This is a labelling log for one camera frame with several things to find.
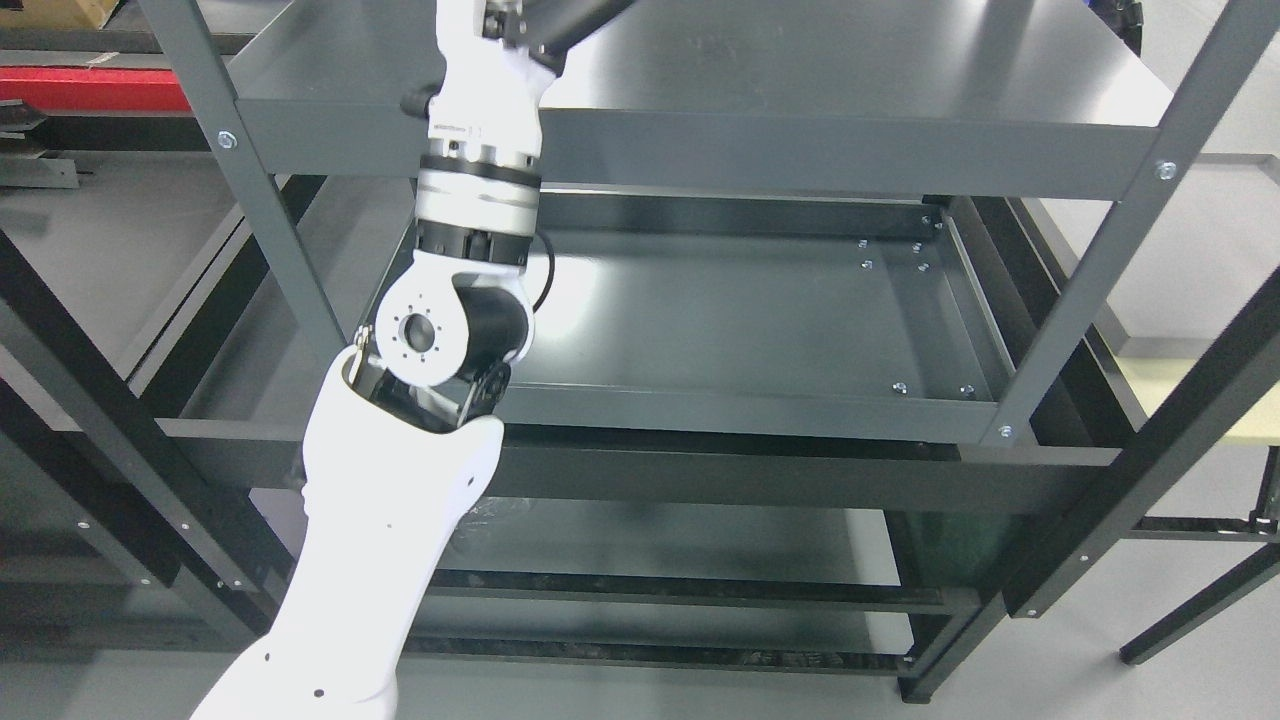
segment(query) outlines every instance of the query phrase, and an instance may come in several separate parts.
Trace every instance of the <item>beige surface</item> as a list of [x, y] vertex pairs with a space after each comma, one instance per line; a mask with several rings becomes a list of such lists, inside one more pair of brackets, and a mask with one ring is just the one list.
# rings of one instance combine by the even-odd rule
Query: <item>beige surface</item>
[[[1169, 397], [1194, 360], [1116, 357], [1147, 416]], [[1235, 445], [1280, 445], [1280, 386], [1271, 388], [1222, 438]]]
[[101, 29], [120, 0], [26, 0], [20, 10], [0, 10], [0, 27]]

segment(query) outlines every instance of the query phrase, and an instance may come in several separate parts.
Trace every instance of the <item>cardboard box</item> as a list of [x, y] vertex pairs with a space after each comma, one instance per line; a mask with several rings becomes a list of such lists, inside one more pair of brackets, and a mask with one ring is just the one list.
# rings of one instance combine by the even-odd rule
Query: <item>cardboard box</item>
[[0, 27], [102, 29], [120, 0], [0, 0]]

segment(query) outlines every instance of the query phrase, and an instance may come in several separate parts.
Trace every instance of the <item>white robotic arm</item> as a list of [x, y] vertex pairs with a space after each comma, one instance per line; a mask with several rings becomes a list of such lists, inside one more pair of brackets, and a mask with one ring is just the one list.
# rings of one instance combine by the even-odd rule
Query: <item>white robotic arm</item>
[[[586, 10], [553, 33], [572, 44], [631, 0], [554, 1]], [[538, 220], [538, 104], [563, 51], [518, 41], [525, 12], [521, 0], [436, 0], [448, 72], [429, 106], [413, 263], [325, 374], [302, 443], [306, 538], [275, 623], [193, 720], [396, 714], [401, 648], [498, 465], [492, 413], [532, 343], [520, 281]], [[471, 384], [461, 404], [435, 389], [453, 378]]]

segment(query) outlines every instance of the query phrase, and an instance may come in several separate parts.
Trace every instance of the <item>dark gray shelf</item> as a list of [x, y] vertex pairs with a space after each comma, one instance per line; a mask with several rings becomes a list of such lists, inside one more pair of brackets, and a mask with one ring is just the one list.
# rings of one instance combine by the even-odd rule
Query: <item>dark gray shelf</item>
[[[390, 255], [394, 219], [408, 213], [407, 183], [330, 181], [303, 220], [348, 329]], [[1009, 370], [936, 214], [915, 204], [544, 193], [557, 278], [502, 416], [975, 442]], [[544, 268], [534, 258], [534, 295]], [[264, 286], [186, 416], [301, 428], [323, 372]]]
[[[232, 63], [270, 172], [410, 177], [434, 6], [294, 0]], [[549, 182], [1119, 197], [1169, 91], [1080, 3], [645, 0], [547, 94]]]

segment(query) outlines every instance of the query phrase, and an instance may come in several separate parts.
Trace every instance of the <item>gray vertical post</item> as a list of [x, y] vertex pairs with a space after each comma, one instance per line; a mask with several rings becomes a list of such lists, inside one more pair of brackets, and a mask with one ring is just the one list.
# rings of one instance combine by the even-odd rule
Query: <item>gray vertical post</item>
[[344, 333], [307, 259], [297, 228], [262, 167], [239, 110], [236, 88], [214, 47], [196, 0], [141, 0], [227, 183], [280, 286], [284, 301], [312, 348], [328, 361], [346, 345]]
[[1012, 442], [1009, 428], [1021, 427], [1030, 418], [1277, 27], [1276, 0], [1231, 0], [1222, 10], [1165, 111], [1138, 174], [1111, 206], [1018, 368], [983, 442]]
[[1019, 568], [1004, 591], [1010, 611], [1043, 616], [1276, 382], [1280, 269]]
[[[127, 582], [170, 588], [225, 639], [248, 644], [270, 618], [247, 593], [218, 588], [163, 518], [127, 486], [102, 478], [0, 379], [0, 470], [51, 497], [76, 519], [76, 533], [123, 573]], [[200, 565], [192, 570], [192, 565]]]
[[1258, 502], [1249, 514], [1249, 523], [1256, 530], [1276, 532], [1280, 523], [1280, 447], [1267, 450], [1267, 465], [1262, 470], [1262, 487], [1258, 488]]
[[1120, 648], [1126, 665], [1142, 665], [1166, 647], [1280, 575], [1280, 546], [1268, 544]]
[[196, 471], [3, 229], [0, 345], [227, 584], [275, 592], [293, 556], [244, 493]]

